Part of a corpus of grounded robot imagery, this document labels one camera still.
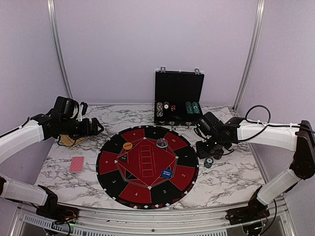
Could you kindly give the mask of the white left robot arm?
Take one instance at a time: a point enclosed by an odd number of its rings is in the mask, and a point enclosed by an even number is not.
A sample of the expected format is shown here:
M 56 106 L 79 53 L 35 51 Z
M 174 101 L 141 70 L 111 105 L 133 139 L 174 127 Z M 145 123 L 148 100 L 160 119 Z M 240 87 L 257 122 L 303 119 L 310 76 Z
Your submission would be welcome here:
M 44 114 L 32 117 L 21 125 L 0 137 L 0 161 L 6 161 L 21 150 L 48 140 L 68 135 L 73 140 L 96 136 L 104 130 L 97 118 L 84 118 L 81 121 L 66 118 L 55 119 Z M 52 219 L 62 215 L 62 207 L 49 198 L 54 198 L 48 190 L 30 185 L 9 177 L 0 177 L 0 197 L 9 200 L 43 206 L 43 211 Z

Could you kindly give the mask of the orange big blind button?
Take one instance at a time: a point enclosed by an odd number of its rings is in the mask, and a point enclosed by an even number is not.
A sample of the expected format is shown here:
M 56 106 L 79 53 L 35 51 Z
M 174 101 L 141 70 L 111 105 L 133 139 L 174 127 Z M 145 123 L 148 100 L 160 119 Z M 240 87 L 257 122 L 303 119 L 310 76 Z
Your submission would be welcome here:
M 133 144 L 131 142 L 126 142 L 123 144 L 123 149 L 131 150 L 133 148 Z

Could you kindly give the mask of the clear acrylic dealer button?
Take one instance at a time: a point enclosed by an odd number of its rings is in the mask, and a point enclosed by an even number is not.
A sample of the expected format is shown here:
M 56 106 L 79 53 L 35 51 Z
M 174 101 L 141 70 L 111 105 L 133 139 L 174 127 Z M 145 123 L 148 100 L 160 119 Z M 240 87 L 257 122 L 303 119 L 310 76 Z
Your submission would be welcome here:
M 167 148 L 168 147 L 168 141 L 165 138 L 159 138 L 156 141 L 156 145 L 159 148 Z

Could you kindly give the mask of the black triangular all-in marker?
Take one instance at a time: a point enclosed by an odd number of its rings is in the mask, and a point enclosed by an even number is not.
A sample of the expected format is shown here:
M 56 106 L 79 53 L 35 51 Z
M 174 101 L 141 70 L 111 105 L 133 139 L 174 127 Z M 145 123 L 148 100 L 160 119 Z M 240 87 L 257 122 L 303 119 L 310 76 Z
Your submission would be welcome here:
M 128 163 L 128 153 L 124 153 L 123 155 L 119 156 L 118 160 Z

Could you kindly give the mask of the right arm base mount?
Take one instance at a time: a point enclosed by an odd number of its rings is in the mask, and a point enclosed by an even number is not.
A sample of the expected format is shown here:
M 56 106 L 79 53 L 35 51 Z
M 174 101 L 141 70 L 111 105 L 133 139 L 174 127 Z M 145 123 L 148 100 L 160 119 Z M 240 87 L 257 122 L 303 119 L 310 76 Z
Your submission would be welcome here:
M 256 198 L 251 198 L 247 206 L 227 210 L 225 218 L 230 222 L 230 225 L 236 225 L 269 216 L 270 212 L 267 206 L 263 205 Z

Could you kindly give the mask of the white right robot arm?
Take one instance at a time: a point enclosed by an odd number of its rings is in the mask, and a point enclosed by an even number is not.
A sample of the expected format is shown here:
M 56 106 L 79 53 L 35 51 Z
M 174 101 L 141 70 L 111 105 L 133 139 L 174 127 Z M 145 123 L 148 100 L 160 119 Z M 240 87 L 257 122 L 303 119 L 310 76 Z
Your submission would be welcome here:
M 205 136 L 203 145 L 211 155 L 220 155 L 223 148 L 239 143 L 281 148 L 293 154 L 292 162 L 253 194 L 244 209 L 248 220 L 255 220 L 276 197 L 315 174 L 315 132 L 307 120 L 279 124 L 233 117 L 223 123 L 207 113 L 198 121 L 196 132 Z

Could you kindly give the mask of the blue green 50 chip stack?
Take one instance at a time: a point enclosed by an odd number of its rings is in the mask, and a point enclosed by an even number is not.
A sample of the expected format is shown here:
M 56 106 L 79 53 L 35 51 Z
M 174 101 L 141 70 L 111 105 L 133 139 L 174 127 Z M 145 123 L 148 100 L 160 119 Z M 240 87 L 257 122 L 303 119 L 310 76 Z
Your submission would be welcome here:
M 204 160 L 204 167 L 205 167 L 205 168 L 211 168 L 212 165 L 213 165 L 213 163 L 214 163 L 213 158 L 208 157 L 208 158 L 206 158 L 206 159 Z

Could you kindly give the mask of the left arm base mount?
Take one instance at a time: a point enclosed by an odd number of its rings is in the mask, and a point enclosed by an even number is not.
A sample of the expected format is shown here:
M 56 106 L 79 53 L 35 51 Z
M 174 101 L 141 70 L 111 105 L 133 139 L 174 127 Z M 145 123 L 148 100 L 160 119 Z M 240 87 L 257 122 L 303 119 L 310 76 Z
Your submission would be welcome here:
M 61 223 L 76 223 L 78 209 L 70 206 L 63 206 L 58 204 L 58 197 L 56 194 L 49 194 L 46 202 L 42 206 L 36 206 L 36 214 L 54 219 L 57 224 Z

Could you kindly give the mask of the blue small blind button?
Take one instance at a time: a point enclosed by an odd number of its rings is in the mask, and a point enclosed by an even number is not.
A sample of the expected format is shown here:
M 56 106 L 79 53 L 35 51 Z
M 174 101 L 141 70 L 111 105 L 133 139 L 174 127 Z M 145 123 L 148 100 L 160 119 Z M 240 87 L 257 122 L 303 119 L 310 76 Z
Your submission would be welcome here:
M 169 179 L 169 178 L 172 178 L 173 177 L 173 171 L 170 170 L 170 169 L 164 169 L 162 172 L 161 172 L 161 176 L 165 179 Z

